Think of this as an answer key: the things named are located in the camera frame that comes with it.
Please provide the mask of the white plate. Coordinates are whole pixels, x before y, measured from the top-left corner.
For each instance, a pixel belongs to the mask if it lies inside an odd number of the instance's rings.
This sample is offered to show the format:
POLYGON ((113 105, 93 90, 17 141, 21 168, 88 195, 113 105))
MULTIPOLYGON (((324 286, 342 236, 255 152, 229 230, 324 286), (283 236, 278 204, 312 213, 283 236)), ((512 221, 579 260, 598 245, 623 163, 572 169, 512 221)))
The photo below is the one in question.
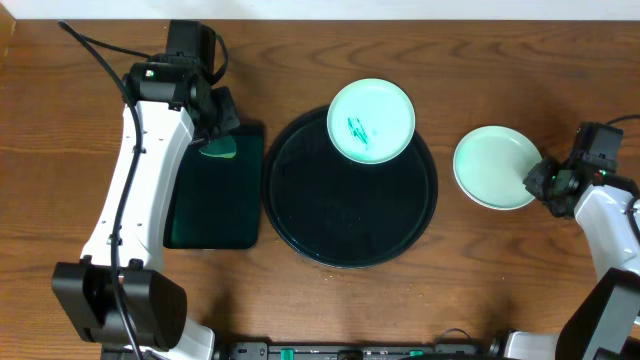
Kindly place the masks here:
POLYGON ((519 209, 534 200, 523 186, 506 189, 461 186, 461 190, 475 203, 499 211, 519 209))

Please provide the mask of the green scrubbing sponge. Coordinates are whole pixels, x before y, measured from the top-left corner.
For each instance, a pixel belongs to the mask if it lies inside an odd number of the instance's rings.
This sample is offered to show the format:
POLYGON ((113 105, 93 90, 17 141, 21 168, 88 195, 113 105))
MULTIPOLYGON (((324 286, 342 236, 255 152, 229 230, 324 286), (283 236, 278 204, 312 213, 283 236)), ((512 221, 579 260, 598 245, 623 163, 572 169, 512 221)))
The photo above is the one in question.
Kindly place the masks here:
POLYGON ((236 142, 231 135, 213 139, 199 149, 204 156, 223 159, 233 158, 236 151, 236 142))

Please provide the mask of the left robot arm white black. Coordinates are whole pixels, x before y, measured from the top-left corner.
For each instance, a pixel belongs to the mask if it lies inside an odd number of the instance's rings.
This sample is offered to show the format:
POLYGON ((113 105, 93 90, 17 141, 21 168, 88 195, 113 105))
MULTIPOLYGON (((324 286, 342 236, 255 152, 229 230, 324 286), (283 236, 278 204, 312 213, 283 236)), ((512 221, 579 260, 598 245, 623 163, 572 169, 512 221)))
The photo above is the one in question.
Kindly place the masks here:
POLYGON ((99 221, 52 290, 79 337, 107 359, 210 359, 215 334, 187 316, 187 295, 165 277, 164 232, 181 160, 217 135, 233 107, 202 65, 136 63, 125 89, 123 138, 99 221))

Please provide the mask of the mint green plate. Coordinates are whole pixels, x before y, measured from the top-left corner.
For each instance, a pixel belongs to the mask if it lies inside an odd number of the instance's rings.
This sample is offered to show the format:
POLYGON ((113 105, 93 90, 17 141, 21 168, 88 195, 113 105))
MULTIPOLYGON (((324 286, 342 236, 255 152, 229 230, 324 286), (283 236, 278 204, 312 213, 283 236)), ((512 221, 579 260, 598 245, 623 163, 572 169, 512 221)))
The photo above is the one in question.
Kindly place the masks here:
POLYGON ((453 155, 453 172, 460 188, 524 187, 527 173, 541 160, 537 147, 521 133, 504 126, 484 126, 460 140, 453 155))

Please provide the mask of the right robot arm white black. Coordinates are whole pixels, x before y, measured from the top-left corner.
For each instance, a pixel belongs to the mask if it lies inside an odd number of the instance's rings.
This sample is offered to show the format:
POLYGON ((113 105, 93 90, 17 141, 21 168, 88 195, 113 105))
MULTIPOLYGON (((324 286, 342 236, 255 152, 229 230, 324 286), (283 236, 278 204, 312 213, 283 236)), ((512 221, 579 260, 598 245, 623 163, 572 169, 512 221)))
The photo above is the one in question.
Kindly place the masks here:
POLYGON ((639 188, 591 164, 545 157, 527 174, 525 189, 554 215, 573 217, 588 241, 598 282, 559 334, 512 331, 489 353, 500 359, 637 359, 629 338, 639 324, 639 188))

